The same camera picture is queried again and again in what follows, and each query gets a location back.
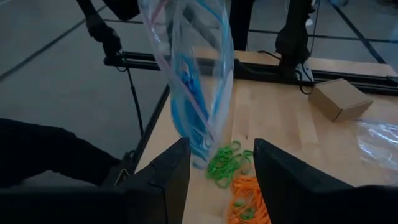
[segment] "orange rubber band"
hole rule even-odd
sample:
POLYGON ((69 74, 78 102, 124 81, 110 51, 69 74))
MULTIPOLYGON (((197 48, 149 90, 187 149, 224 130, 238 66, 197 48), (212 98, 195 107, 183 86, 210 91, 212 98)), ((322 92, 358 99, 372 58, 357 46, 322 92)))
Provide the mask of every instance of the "orange rubber band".
POLYGON ((231 191, 233 198, 227 211, 228 224, 271 224, 257 178, 240 175, 233 179, 231 191), (252 219, 243 218, 248 209, 254 210, 252 219))

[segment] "clear plastic bag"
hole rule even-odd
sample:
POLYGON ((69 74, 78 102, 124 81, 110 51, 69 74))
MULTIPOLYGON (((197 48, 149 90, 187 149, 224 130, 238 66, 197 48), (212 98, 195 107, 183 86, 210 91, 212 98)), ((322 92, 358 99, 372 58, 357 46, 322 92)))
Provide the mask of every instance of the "clear plastic bag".
POLYGON ((359 120, 357 138, 363 159, 398 171, 398 126, 359 120))
POLYGON ((189 137, 193 165, 202 169, 215 153, 232 92, 234 52, 224 1, 139 0, 139 8, 169 81, 174 125, 189 137))

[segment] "blue plastic bag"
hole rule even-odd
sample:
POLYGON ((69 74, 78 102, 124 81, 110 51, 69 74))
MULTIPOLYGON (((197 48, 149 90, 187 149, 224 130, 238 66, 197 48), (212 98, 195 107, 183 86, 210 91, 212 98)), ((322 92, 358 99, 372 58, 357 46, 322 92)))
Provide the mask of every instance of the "blue plastic bag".
POLYGON ((233 42, 224 1, 139 0, 154 55, 167 76, 172 119, 189 137, 195 167, 215 153, 228 115, 233 42))

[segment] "cable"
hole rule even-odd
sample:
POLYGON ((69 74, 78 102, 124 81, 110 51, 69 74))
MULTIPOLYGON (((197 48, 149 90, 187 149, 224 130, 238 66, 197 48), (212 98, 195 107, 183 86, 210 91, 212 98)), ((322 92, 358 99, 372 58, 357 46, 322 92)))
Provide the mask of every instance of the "cable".
POLYGON ((257 51, 257 52, 258 52, 258 53, 264 53, 264 54, 270 55, 271 57, 274 57, 274 58, 280 60, 280 57, 274 55, 274 54, 271 53, 271 52, 268 52, 268 51, 265 51, 265 50, 259 50, 259 51, 257 51))
POLYGON ((310 55, 312 55, 313 44, 315 43, 315 31, 316 31, 316 29, 317 29, 318 15, 319 15, 319 8, 320 8, 320 6, 321 6, 321 1, 318 1, 317 15, 315 16, 315 25, 313 26, 313 32, 312 32, 312 43, 311 43, 310 55))
POLYGON ((132 97, 133 97, 133 99, 134 99, 134 104, 135 104, 135 106, 136 106, 136 111, 137 111, 139 132, 140 132, 141 137, 142 137, 142 135, 144 134, 144 127, 143 127, 143 125, 142 125, 141 110, 140 110, 139 103, 138 103, 138 97, 137 97, 136 89, 134 88, 134 84, 133 84, 133 82, 132 82, 130 68, 129 68, 129 66, 127 65, 127 58, 126 58, 126 56, 125 56, 125 54, 124 54, 124 51, 122 51, 122 54, 118 54, 118 55, 122 56, 124 62, 126 63, 126 67, 125 67, 124 70, 121 70, 119 67, 116 67, 116 68, 117 68, 117 70, 118 70, 119 72, 125 72, 125 71, 127 71, 127 74, 128 74, 128 77, 129 77, 129 81, 130 81, 131 93, 132 93, 132 97))
MULTIPOLYGON (((308 80, 310 80, 310 82, 313 83, 313 82, 312 82, 312 79, 310 78, 310 76, 308 75, 308 73, 305 71, 305 68, 304 68, 304 65, 303 65, 303 64, 301 64, 301 68, 303 69, 303 72, 304 72, 305 76, 308 78, 308 80)), ((300 78, 299 78, 299 80, 300 80, 300 91, 301 91, 303 94, 305 94, 305 95, 311 94, 311 93, 312 93, 312 87, 311 87, 311 90, 310 90, 309 92, 304 91, 304 89, 303 89, 303 74, 302 74, 299 70, 296 70, 296 72, 297 72, 298 75, 300 76, 300 78)))

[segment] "wooden table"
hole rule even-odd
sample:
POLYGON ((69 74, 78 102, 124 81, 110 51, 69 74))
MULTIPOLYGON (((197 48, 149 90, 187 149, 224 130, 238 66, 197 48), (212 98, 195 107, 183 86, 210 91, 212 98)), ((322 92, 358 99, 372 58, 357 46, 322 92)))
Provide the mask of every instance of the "wooden table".
MULTIPOLYGON (((254 52, 236 52, 243 62, 275 65, 274 58, 254 52)), ((397 75, 388 65, 311 58, 316 70, 368 75, 397 75)), ((317 169, 351 185, 386 184, 386 170, 361 160, 353 121, 332 123, 308 103, 298 86, 235 80, 222 144, 241 141, 252 149, 263 138, 317 169)), ((373 105, 362 118, 398 124, 398 98, 371 96, 373 105)), ((179 139, 167 99, 136 172, 179 139)), ((204 173, 191 168, 184 223, 223 223, 229 189, 219 189, 204 173)))

